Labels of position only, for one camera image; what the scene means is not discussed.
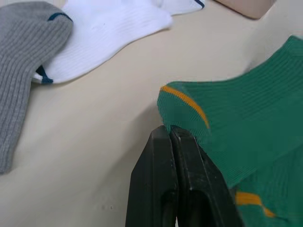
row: black clip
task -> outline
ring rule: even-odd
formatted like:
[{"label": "black clip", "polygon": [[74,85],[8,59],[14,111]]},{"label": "black clip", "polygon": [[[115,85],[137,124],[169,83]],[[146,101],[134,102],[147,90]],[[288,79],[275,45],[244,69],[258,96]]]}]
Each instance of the black clip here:
[{"label": "black clip", "polygon": [[150,138],[132,172],[125,227],[242,227],[223,176],[196,139],[173,126]]}]

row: gray sock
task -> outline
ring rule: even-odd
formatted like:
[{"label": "gray sock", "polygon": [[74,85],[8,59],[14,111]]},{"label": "gray sock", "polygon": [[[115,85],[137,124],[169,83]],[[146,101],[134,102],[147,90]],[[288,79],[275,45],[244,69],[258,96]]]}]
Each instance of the gray sock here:
[{"label": "gray sock", "polygon": [[35,71],[67,41],[72,20],[46,2],[0,8],[0,174],[10,170]]}]

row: orange stripe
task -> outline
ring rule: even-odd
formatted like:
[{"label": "orange stripe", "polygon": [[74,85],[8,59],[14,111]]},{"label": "orange stripe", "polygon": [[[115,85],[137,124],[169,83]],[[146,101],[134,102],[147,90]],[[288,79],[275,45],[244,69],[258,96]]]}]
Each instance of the orange stripe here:
[{"label": "orange stripe", "polygon": [[262,204],[261,198],[256,194],[247,192],[237,192],[236,203],[237,205],[258,205],[262,207],[266,216],[270,218],[274,218],[276,216],[273,212],[271,212]]},{"label": "orange stripe", "polygon": [[201,116],[201,118],[203,119],[203,121],[205,122],[206,127],[209,129],[209,123],[206,117],[206,114],[204,113],[204,111],[201,109],[201,107],[194,101],[192,100],[190,97],[188,97],[187,95],[185,95],[184,93],[175,90],[171,87],[168,86],[163,86],[161,88],[162,91],[165,91],[167,93],[173,94],[176,97],[180,98],[183,100],[183,102],[185,102],[187,105],[189,105],[190,107],[192,107],[194,110],[197,111],[197,113]]}]

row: navy blue trim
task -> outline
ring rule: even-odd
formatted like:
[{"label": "navy blue trim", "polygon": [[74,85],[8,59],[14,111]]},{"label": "navy blue trim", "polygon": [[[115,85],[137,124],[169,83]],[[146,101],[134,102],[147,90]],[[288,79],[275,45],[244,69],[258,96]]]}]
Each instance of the navy blue trim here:
[{"label": "navy blue trim", "polygon": [[54,13],[52,14],[47,21],[54,20],[57,16],[64,16],[72,21],[72,19],[65,13]]},{"label": "navy blue trim", "polygon": [[40,66],[37,70],[36,73],[38,73],[42,77],[42,84],[52,84],[53,79],[48,78],[43,66]]},{"label": "navy blue trim", "polygon": [[201,2],[200,0],[195,0],[195,1],[196,1],[196,3],[198,3],[199,5],[201,5],[201,6],[202,6],[202,8],[204,8],[204,7],[205,7],[204,3],[203,3],[203,2]]}]

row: green sock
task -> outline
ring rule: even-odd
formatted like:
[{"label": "green sock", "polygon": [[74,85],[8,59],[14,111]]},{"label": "green sock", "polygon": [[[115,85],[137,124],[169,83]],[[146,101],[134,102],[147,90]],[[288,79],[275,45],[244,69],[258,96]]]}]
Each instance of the green sock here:
[{"label": "green sock", "polygon": [[302,163],[300,146],[237,186],[236,203],[248,227],[303,226]]},{"label": "green sock", "polygon": [[159,94],[165,126],[198,143],[233,187],[303,145],[303,40],[291,36],[266,62],[219,82],[172,82]]}]

